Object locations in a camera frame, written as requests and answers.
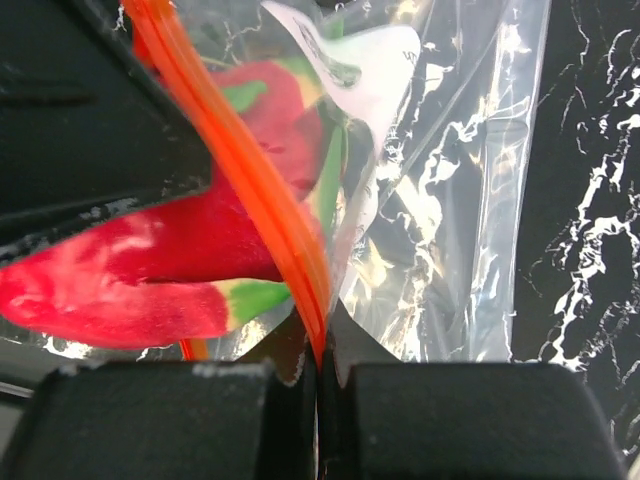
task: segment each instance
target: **orange zipper seal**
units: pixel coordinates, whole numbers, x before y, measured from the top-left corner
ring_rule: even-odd
[[[330,301],[320,231],[211,79],[170,0],[122,0],[174,99],[236,191],[289,286],[318,367]]]

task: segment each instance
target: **black marble surface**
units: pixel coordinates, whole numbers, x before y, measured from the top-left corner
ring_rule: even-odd
[[[579,372],[640,449],[640,1],[555,0],[520,226],[513,357]]]

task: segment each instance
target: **plastic wrap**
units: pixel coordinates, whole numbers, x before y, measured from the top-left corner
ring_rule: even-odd
[[[263,203],[290,213],[297,205],[283,216],[302,219],[300,231],[285,232],[290,258],[286,242],[280,258],[265,236],[268,222],[251,215],[275,261],[265,268],[276,273],[250,280],[282,281],[279,270],[298,307],[315,302],[317,317],[340,295],[405,360],[507,358],[548,2],[357,0],[335,11],[308,0],[173,5],[207,74],[231,88],[226,100],[273,167],[265,175],[280,177]],[[271,69],[275,76],[265,78]],[[294,83],[280,80],[283,70]],[[252,123],[242,113],[272,91],[274,78],[277,102]],[[232,185],[245,203],[253,187]],[[316,248],[319,260],[309,253]],[[300,270],[311,288],[295,288],[304,279],[291,281],[291,272]],[[291,307],[277,298],[210,341],[212,355],[231,359],[257,343]],[[302,313],[310,328],[313,315]],[[5,337],[16,336],[11,329]]]

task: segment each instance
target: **red pepper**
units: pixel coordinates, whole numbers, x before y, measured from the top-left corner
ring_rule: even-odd
[[[296,78],[272,62],[212,75],[221,87],[264,82],[241,116],[303,199],[321,167],[322,122],[305,110]],[[235,278],[282,280],[216,172],[203,195],[111,220],[0,270],[0,313],[99,347],[167,345],[226,333],[228,305],[210,282]]]

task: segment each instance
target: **white label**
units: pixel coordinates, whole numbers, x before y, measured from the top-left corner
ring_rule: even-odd
[[[335,104],[369,126],[379,153],[420,54],[416,31],[388,25],[326,40],[298,10],[270,0],[262,5],[300,46]]]

